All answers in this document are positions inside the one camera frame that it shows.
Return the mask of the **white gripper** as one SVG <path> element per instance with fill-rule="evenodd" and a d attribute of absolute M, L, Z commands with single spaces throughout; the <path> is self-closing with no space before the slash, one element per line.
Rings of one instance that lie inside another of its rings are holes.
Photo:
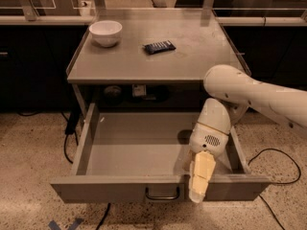
<path fill-rule="evenodd" d="M 191 151 L 196 153 L 190 163 L 189 198 L 203 202 L 216 161 L 228 142 L 228 135 L 210 126 L 196 123 L 189 139 Z"/>

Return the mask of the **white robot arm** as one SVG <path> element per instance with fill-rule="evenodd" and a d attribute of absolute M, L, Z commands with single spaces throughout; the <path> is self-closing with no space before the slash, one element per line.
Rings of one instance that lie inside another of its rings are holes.
<path fill-rule="evenodd" d="M 203 86 L 209 94 L 189 139 L 189 198 L 204 200 L 216 159 L 230 130 L 252 108 L 301 137 L 307 136 L 307 92 L 255 80 L 230 65 L 210 68 Z"/>

